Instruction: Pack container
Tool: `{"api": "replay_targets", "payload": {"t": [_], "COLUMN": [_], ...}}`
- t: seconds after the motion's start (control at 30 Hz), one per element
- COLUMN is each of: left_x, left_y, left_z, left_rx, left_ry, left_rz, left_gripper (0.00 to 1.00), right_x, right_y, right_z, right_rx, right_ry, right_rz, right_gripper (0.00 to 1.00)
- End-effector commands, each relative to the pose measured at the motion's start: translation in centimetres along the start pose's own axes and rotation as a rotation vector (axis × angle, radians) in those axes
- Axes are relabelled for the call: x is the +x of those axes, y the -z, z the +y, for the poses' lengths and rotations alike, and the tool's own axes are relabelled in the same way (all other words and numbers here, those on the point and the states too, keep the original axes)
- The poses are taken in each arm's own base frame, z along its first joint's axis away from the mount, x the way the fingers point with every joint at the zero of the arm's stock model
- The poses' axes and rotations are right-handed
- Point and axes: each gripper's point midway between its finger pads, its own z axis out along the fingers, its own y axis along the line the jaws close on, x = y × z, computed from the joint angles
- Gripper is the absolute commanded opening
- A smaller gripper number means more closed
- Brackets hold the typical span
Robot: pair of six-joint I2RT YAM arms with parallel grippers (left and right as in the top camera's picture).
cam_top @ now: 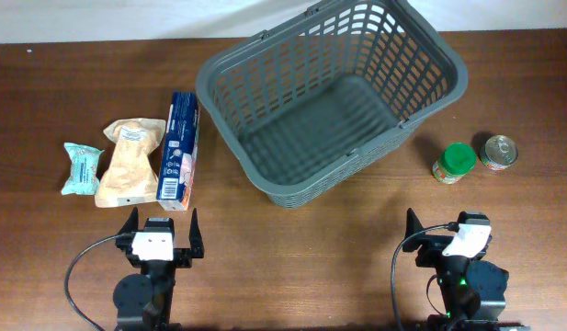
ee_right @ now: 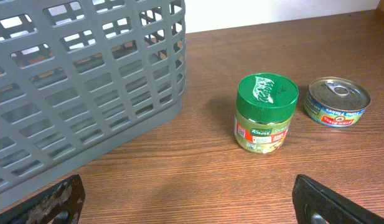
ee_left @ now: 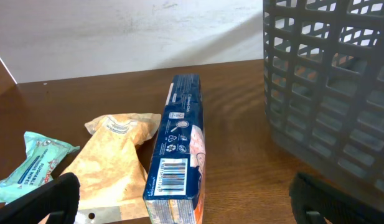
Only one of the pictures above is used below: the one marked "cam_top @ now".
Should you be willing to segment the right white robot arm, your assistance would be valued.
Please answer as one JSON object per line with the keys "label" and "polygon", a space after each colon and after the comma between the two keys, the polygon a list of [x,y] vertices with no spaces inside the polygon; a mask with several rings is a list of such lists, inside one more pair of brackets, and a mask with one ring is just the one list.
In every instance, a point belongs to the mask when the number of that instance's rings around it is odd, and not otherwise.
{"label": "right white robot arm", "polygon": [[400,329],[395,269],[400,252],[415,252],[419,268],[432,268],[430,281],[439,286],[445,311],[436,311],[415,330],[521,331],[527,325],[504,323],[499,315],[506,307],[509,272],[483,257],[491,242],[491,222],[481,212],[463,211],[455,222],[424,227],[413,209],[406,212],[404,239],[391,262],[391,300]]}

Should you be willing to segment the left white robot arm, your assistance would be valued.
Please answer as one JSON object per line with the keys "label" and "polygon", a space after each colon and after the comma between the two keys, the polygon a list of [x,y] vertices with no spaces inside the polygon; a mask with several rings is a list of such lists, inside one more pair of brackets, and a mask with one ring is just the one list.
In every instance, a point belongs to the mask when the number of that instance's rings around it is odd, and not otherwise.
{"label": "left white robot arm", "polygon": [[134,208],[119,230],[115,246],[139,271],[124,277],[113,291],[118,330],[180,330],[170,314],[176,271],[191,268],[205,249],[194,211],[188,233],[189,246],[175,247],[175,223],[171,218],[152,217],[140,229]]}

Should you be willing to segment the blue cardboard food box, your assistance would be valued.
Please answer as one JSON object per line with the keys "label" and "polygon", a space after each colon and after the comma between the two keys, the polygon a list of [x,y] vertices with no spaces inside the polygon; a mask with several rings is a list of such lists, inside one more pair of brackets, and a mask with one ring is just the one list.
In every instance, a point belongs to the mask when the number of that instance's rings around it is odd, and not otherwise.
{"label": "blue cardboard food box", "polygon": [[172,95],[156,195],[166,211],[188,209],[198,155],[199,114],[194,93]]}

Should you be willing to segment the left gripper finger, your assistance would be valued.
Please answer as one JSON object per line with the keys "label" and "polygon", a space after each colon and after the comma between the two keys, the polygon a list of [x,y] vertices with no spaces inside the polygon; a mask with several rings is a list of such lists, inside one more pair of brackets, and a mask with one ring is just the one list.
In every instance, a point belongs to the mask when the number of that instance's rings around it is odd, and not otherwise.
{"label": "left gripper finger", "polygon": [[118,237],[116,238],[117,244],[130,244],[133,240],[134,235],[138,231],[139,225],[139,213],[138,208],[133,207],[128,217],[128,220],[122,225],[118,231]]}
{"label": "left gripper finger", "polygon": [[192,211],[188,239],[192,251],[204,250],[203,238],[198,226],[198,213],[196,209]]}

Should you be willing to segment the green lid glass jar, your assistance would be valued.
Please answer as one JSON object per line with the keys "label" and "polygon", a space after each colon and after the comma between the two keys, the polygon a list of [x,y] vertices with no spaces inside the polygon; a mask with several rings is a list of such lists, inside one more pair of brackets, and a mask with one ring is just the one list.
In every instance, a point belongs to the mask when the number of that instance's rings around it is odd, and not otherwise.
{"label": "green lid glass jar", "polygon": [[466,176],[476,165],[477,156],[466,143],[451,144],[432,166],[432,173],[441,183],[452,185]]}

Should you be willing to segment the tan paper pouch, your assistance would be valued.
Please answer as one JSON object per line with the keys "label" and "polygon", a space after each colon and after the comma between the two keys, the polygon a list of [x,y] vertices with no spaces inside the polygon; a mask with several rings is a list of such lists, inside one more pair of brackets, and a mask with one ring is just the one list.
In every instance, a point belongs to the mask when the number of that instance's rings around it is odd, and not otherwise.
{"label": "tan paper pouch", "polygon": [[108,169],[95,195],[98,208],[156,202],[158,176],[149,155],[163,140],[165,120],[116,120],[104,130],[114,144]]}

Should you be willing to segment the teal wet wipes pack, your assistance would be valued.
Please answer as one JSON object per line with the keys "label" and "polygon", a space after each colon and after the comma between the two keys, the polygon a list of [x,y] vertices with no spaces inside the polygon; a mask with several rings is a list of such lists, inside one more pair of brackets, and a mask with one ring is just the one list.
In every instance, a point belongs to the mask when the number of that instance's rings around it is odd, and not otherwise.
{"label": "teal wet wipes pack", "polygon": [[95,195],[99,187],[99,179],[96,176],[99,158],[104,151],[77,143],[65,143],[63,146],[71,160],[71,169],[61,193]]}

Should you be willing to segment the silver tin can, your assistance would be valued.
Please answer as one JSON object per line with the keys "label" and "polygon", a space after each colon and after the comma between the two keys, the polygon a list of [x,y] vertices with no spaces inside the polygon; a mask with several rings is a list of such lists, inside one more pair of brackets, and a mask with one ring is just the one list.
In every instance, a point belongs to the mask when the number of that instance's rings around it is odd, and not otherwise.
{"label": "silver tin can", "polygon": [[480,150],[482,163],[493,171],[502,171],[510,167],[518,158],[516,143],[505,135],[489,138]]}

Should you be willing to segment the grey plastic shopping basket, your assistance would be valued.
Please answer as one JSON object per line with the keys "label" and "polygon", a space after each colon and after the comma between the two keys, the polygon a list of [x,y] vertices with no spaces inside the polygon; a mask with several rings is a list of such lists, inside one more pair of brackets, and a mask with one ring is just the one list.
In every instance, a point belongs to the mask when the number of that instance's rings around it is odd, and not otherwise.
{"label": "grey plastic shopping basket", "polygon": [[253,185],[298,208],[399,148],[468,83],[407,1],[332,0],[207,60],[196,92]]}

